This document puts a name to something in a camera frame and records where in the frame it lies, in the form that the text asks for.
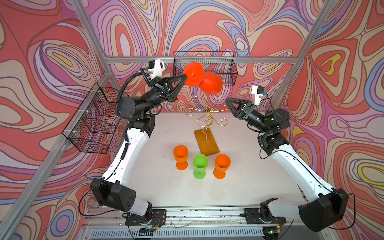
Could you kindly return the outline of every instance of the white table surface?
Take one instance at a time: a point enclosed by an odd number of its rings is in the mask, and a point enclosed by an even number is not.
[[[156,116],[155,129],[142,148],[129,178],[128,187],[137,197],[152,202],[156,207],[256,205],[271,197],[288,201],[303,201],[301,192],[289,174],[271,157],[261,160],[257,133],[249,130],[245,121],[231,113],[214,113],[219,121],[228,120],[221,127],[210,127],[219,154],[231,158],[226,177],[213,176],[215,157],[208,156],[206,177],[193,176],[193,157],[200,154],[194,131],[200,128],[196,120],[203,113],[188,117],[184,113],[161,113]],[[188,148],[188,167],[176,168],[173,149],[177,145]]]

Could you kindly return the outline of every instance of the decorative wire holder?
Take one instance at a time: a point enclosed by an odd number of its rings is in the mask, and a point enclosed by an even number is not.
[[[199,98],[199,96],[194,96],[194,97],[192,97],[192,101],[195,102],[195,103],[197,103],[196,98]],[[196,108],[187,108],[187,109],[185,110],[185,114],[186,114],[187,116],[189,116],[189,117],[192,117],[193,115],[195,115],[194,111],[192,111],[192,110],[199,111],[199,112],[205,112],[205,114],[204,114],[203,116],[201,116],[200,118],[198,118],[197,121],[196,121],[197,124],[198,124],[200,127],[203,128],[203,133],[204,133],[204,135],[205,135],[205,142],[208,142],[208,135],[207,135],[207,132],[209,132],[209,131],[211,130],[209,127],[213,124],[214,121],[217,123],[217,125],[222,126],[222,127],[224,127],[224,126],[226,126],[226,125],[228,124],[228,120],[227,120],[226,118],[221,118],[221,119],[220,119],[221,123],[223,123],[223,120],[225,120],[225,124],[222,125],[222,124],[218,123],[218,121],[216,121],[216,119],[212,116],[212,113],[218,113],[218,112],[222,112],[222,111],[226,111],[226,110],[228,110],[228,109],[224,109],[224,110],[215,111],[215,110],[214,110],[214,106],[215,106],[216,102],[217,102],[217,99],[216,99],[215,103],[214,103],[211,107],[206,106],[206,107],[204,108],[204,110],[199,110],[199,109],[196,109]],[[206,125],[200,125],[200,124],[199,124],[199,120],[202,119],[202,118],[203,118],[204,116],[206,116],[206,115],[207,115],[209,118],[206,119],[206,120],[203,120],[203,121],[202,121],[202,122],[205,123]]]
[[[108,152],[120,122],[115,114],[118,92],[114,88],[99,87],[80,120],[66,136],[80,152]]]
[[[173,76],[182,75],[184,68],[193,62],[200,63],[204,72],[213,72],[223,79],[224,86],[234,86],[237,68],[233,51],[175,51]]]

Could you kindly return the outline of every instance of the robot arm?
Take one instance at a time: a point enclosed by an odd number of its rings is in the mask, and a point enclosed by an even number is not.
[[[165,64],[161,60],[150,61],[148,70],[151,75],[142,71],[146,83],[151,87],[148,92],[141,97],[121,98],[125,88],[120,90],[116,114],[129,120],[124,130],[125,141],[102,178],[95,178],[91,182],[92,192],[100,205],[135,214],[142,223],[152,219],[152,204],[136,197],[136,192],[128,188],[128,180],[141,148],[155,127],[156,116],[148,112],[164,101],[176,101],[177,94],[187,79],[186,75],[161,78],[161,73],[165,70]],[[129,77],[124,86],[135,76],[139,74]]]
[[[291,218],[318,232],[344,217],[347,193],[343,189],[334,189],[317,175],[281,135],[280,132],[290,126],[287,111],[276,109],[263,115],[247,100],[228,98],[225,103],[233,116],[245,120],[249,128],[257,129],[251,130],[259,133],[257,140],[261,149],[283,166],[308,200],[284,202],[277,198],[268,199],[260,204],[262,221],[267,223],[274,217]]]

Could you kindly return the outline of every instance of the gold wire stand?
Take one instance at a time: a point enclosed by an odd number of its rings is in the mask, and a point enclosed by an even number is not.
[[[193,101],[194,103],[197,103],[196,98],[200,98],[200,97],[199,97],[199,96],[194,96],[194,97],[192,97],[192,101]],[[213,122],[216,122],[217,125],[219,125],[219,126],[223,126],[223,127],[226,126],[226,125],[228,124],[228,121],[227,121],[226,118],[221,118],[221,119],[220,119],[221,123],[223,123],[223,120],[225,120],[225,124],[223,125],[223,124],[218,123],[218,121],[216,121],[216,119],[212,116],[212,113],[218,113],[218,112],[222,112],[222,111],[226,111],[226,110],[228,110],[228,109],[224,109],[224,110],[217,110],[217,111],[215,111],[215,110],[214,110],[214,106],[215,106],[215,104],[217,103],[217,99],[218,99],[218,96],[216,96],[216,100],[215,100],[214,104],[213,104],[211,107],[210,107],[210,106],[205,106],[204,110],[200,110],[200,109],[196,109],[196,108],[187,108],[187,109],[185,110],[185,114],[186,114],[187,116],[190,116],[190,117],[192,117],[193,115],[195,115],[195,112],[192,111],[192,110],[195,110],[195,111],[198,111],[198,112],[205,112],[205,114],[204,114],[203,116],[201,116],[200,118],[198,118],[197,121],[196,121],[196,122],[197,122],[197,125],[199,125],[200,127],[203,128],[202,131],[203,131],[203,133],[204,133],[204,135],[205,135],[205,143],[208,142],[208,135],[207,135],[207,132],[210,131],[210,128],[209,128],[209,127],[213,124]],[[202,118],[204,118],[205,116],[208,116],[208,119],[202,121],[202,123],[205,123],[205,125],[200,125],[199,120],[202,119]]]

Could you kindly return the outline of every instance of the wooden base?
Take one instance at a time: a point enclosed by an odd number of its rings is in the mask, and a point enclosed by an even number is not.
[[[207,142],[205,142],[205,134],[203,133],[202,129],[196,130],[194,131],[194,133],[197,143],[199,144],[201,154],[209,156],[220,152],[214,139],[214,136],[212,135],[212,131],[205,132],[207,134]]]

